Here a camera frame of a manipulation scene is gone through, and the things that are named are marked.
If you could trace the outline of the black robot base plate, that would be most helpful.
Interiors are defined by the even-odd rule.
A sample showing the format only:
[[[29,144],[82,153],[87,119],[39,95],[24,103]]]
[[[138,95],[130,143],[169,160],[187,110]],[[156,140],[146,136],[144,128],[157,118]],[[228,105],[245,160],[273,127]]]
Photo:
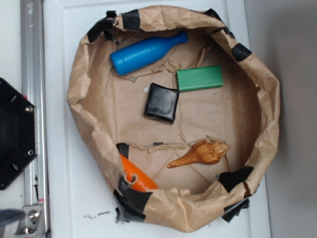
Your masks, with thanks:
[[[37,156],[35,106],[0,79],[0,189],[7,189]]]

